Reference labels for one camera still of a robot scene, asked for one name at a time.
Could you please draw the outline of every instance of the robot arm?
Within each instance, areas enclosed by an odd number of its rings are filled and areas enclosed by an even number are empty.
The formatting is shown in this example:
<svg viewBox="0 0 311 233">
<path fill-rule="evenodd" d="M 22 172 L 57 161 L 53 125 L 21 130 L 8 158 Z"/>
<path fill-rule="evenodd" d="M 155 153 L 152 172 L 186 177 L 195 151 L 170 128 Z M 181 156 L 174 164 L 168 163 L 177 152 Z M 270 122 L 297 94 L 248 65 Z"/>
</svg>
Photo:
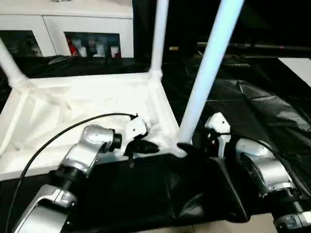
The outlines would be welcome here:
<svg viewBox="0 0 311 233">
<path fill-rule="evenodd" d="M 230 125 L 221 113 L 216 113 L 206 122 L 211 137 L 213 132 L 229 133 Z M 218 157 L 226 155 L 246 170 L 274 217 L 275 227 L 279 232 L 295 231 L 311 227 L 311 206 L 309 200 L 302 198 L 284 165 L 276 158 L 266 143 L 259 143 L 246 138 L 231 138 L 229 135 L 218 136 Z"/>
<path fill-rule="evenodd" d="M 43 185 L 19 219 L 14 233 L 60 233 L 69 224 L 67 217 L 76 205 L 82 185 L 93 170 L 98 154 L 118 150 L 118 156 L 137 137 L 144 137 L 147 127 L 140 117 L 128 122 L 121 133 L 99 125 L 84 128 L 80 140 L 72 146 L 51 182 Z"/>
</svg>

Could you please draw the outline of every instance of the white cabinet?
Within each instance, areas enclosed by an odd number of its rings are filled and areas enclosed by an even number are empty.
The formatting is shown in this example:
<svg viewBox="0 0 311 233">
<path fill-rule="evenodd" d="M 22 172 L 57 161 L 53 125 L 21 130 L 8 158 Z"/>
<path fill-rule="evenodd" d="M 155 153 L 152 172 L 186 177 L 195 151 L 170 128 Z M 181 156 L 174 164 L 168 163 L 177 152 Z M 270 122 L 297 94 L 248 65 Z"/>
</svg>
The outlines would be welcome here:
<svg viewBox="0 0 311 233">
<path fill-rule="evenodd" d="M 13 55 L 134 56 L 132 0 L 0 5 L 0 37 Z"/>
<path fill-rule="evenodd" d="M 56 55 L 42 16 L 0 15 L 0 37 L 13 55 Z"/>
<path fill-rule="evenodd" d="M 71 43 L 87 56 L 133 57 L 133 20 L 128 18 L 43 16 L 57 54 L 73 55 Z"/>
</svg>

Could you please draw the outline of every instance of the black table surface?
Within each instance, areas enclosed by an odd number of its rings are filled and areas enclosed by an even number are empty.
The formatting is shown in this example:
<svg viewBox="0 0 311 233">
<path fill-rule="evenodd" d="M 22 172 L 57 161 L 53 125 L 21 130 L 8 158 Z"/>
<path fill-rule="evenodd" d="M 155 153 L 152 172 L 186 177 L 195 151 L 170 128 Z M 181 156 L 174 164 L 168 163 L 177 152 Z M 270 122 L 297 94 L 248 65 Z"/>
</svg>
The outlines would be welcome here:
<svg viewBox="0 0 311 233">
<path fill-rule="evenodd" d="M 134 59 L 108 61 L 78 57 L 16 58 L 30 78 L 64 77 L 148 70 Z M 163 64 L 162 83 L 180 124 L 200 59 Z M 0 108 L 10 93 L 0 73 Z M 295 171 L 311 188 L 310 87 L 276 58 L 226 58 L 218 72 L 194 135 L 200 146 L 207 118 L 222 112 L 232 130 L 268 142 L 283 152 Z M 206 200 L 215 192 L 201 164 L 172 155 L 139 159 L 135 169 L 126 162 L 98 165 L 92 172 L 74 216 L 74 232 L 130 232 L 169 225 L 188 225 L 225 218 L 221 200 Z M 47 175 L 25 179 L 14 209 L 14 224 Z M 6 219 L 16 180 L 0 183 L 0 231 Z M 258 204 L 255 213 L 266 212 Z"/>
</svg>

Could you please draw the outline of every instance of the glass cabinet door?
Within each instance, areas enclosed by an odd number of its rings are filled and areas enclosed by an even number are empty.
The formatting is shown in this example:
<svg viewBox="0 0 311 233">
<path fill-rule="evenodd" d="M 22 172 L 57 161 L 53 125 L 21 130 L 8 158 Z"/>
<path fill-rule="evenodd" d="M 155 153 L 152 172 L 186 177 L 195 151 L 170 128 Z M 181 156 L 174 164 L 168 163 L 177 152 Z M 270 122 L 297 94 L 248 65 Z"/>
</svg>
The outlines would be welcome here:
<svg viewBox="0 0 311 233">
<path fill-rule="evenodd" d="M 55 56 L 42 16 L 0 15 L 0 38 L 13 56 Z"/>
<path fill-rule="evenodd" d="M 117 33 L 64 34 L 73 56 L 121 58 L 120 36 Z"/>
<path fill-rule="evenodd" d="M 43 16 L 55 51 L 82 57 L 134 57 L 133 19 Z"/>
<path fill-rule="evenodd" d="M 43 56 L 32 31 L 0 31 L 0 38 L 13 56 Z"/>
</svg>

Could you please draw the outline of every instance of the tiled floor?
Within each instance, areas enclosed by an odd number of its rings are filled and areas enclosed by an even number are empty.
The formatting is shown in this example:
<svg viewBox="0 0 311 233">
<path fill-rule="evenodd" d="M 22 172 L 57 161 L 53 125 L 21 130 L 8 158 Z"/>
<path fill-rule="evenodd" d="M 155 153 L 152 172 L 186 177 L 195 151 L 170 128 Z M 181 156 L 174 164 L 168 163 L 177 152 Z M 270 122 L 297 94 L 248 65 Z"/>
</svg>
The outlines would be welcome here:
<svg viewBox="0 0 311 233">
<path fill-rule="evenodd" d="M 270 214 L 252 216 L 248 223 L 217 221 L 206 224 L 163 228 L 140 233 L 277 233 Z"/>
</svg>

